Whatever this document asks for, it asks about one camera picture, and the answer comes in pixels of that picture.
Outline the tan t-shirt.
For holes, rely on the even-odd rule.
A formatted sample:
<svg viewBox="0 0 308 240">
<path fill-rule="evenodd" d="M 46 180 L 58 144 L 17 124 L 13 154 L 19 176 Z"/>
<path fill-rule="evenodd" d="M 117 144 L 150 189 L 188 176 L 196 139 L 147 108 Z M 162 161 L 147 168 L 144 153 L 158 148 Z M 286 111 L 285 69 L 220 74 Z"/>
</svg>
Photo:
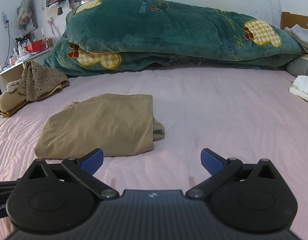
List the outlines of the tan t-shirt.
<svg viewBox="0 0 308 240">
<path fill-rule="evenodd" d="M 52 115 L 35 154 L 44 159 L 81 158 L 99 148 L 105 157 L 129 157 L 153 150 L 154 143 L 164 138 L 151 95 L 102 94 Z"/>
</svg>

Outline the brown speckled folded cloth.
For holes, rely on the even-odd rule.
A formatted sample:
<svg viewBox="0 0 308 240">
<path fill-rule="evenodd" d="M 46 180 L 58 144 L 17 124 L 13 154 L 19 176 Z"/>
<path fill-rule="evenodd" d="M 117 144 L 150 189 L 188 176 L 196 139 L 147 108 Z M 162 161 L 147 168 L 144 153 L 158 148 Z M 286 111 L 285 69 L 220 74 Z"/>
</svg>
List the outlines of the brown speckled folded cloth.
<svg viewBox="0 0 308 240">
<path fill-rule="evenodd" d="M 6 91 L 0 95 L 0 113 L 10 117 L 27 104 L 47 99 L 68 86 L 63 72 L 28 61 L 21 78 L 8 83 Z"/>
</svg>

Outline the cluttered side desk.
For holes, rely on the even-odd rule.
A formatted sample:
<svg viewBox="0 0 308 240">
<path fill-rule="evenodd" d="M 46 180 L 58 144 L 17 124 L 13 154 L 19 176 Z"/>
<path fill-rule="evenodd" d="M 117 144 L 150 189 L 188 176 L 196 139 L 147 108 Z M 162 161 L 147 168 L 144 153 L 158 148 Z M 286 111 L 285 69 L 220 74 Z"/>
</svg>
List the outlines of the cluttered side desk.
<svg viewBox="0 0 308 240">
<path fill-rule="evenodd" d="M 18 80 L 22 77 L 24 65 L 28 61 L 34 61 L 39 64 L 41 64 L 44 61 L 44 58 L 48 55 L 48 53 L 52 50 L 52 48 L 49 48 L 45 51 L 42 51 L 40 53 L 35 54 L 31 58 L 25 60 L 25 61 L 20 61 L 13 66 L 10 66 L 9 68 L 3 70 L 0 72 L 0 89 L 1 92 L 6 91 L 6 86 L 8 83 L 11 81 Z"/>
</svg>

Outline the white folded cloth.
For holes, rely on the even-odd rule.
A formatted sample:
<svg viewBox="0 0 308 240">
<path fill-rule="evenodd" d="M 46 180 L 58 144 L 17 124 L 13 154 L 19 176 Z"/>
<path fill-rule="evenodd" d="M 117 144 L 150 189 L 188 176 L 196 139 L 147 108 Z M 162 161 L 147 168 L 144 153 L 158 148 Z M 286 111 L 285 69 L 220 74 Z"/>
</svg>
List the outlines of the white folded cloth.
<svg viewBox="0 0 308 240">
<path fill-rule="evenodd" d="M 308 76 L 298 75 L 289 88 L 289 92 L 308 102 Z"/>
</svg>

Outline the grey pillow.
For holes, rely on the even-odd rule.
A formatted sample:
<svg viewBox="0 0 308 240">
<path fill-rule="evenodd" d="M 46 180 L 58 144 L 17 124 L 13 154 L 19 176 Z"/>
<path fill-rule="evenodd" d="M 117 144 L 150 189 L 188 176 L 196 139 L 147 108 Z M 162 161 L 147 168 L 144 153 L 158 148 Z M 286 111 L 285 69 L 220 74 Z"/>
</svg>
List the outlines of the grey pillow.
<svg viewBox="0 0 308 240">
<path fill-rule="evenodd" d="M 308 76 L 308 56 L 299 57 L 286 66 L 286 71 L 297 77 L 299 75 L 306 75 Z"/>
</svg>

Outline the red box on desk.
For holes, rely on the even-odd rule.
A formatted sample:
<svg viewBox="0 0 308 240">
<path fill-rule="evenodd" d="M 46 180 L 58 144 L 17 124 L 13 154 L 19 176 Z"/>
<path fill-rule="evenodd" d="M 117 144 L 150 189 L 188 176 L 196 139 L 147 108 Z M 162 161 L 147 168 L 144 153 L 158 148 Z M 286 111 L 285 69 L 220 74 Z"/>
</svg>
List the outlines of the red box on desk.
<svg viewBox="0 0 308 240">
<path fill-rule="evenodd" d="M 25 46 L 26 50 L 30 53 L 42 52 L 46 50 L 46 44 L 44 40 L 38 40 L 35 42 L 31 42 Z"/>
</svg>

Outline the grey folded garment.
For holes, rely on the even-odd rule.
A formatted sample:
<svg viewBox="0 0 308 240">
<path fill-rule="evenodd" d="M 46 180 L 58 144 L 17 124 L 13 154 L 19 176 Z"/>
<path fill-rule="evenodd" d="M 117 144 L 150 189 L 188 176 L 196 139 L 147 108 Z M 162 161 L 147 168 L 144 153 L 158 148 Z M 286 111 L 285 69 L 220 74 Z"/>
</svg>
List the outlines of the grey folded garment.
<svg viewBox="0 0 308 240">
<path fill-rule="evenodd" d="M 302 28 L 296 24 L 293 27 L 285 27 L 284 30 L 288 32 L 308 53 L 308 29 Z"/>
</svg>

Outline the hanging bag with pictures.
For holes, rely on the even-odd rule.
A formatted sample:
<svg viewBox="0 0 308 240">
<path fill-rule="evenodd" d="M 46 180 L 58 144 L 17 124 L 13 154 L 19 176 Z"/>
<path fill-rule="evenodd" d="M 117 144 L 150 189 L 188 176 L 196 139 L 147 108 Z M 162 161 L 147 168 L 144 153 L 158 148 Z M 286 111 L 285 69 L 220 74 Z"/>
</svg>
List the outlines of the hanging bag with pictures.
<svg viewBox="0 0 308 240">
<path fill-rule="evenodd" d="M 16 12 L 18 28 L 22 35 L 35 31 L 38 28 L 33 0 L 22 0 Z"/>
</svg>

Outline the green plush blanket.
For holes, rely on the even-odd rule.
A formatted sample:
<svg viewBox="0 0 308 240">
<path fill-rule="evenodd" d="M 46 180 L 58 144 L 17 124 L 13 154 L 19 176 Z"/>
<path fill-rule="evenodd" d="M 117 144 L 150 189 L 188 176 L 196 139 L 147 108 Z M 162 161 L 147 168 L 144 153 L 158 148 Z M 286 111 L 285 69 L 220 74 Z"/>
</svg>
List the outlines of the green plush blanket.
<svg viewBox="0 0 308 240">
<path fill-rule="evenodd" d="M 67 14 L 43 64 L 68 76 L 213 61 L 277 70 L 304 53 L 288 32 L 249 15 L 163 0 L 94 0 Z"/>
</svg>

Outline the wooden headboard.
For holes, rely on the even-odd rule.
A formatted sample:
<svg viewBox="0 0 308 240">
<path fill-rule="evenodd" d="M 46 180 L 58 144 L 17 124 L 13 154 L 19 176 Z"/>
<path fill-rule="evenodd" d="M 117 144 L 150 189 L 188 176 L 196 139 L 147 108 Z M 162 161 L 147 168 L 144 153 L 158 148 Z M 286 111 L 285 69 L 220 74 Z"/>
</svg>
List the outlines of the wooden headboard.
<svg viewBox="0 0 308 240">
<path fill-rule="evenodd" d="M 294 25 L 299 25 L 304 29 L 308 29 L 308 16 L 283 11 L 281 13 L 280 28 L 292 28 Z"/>
</svg>

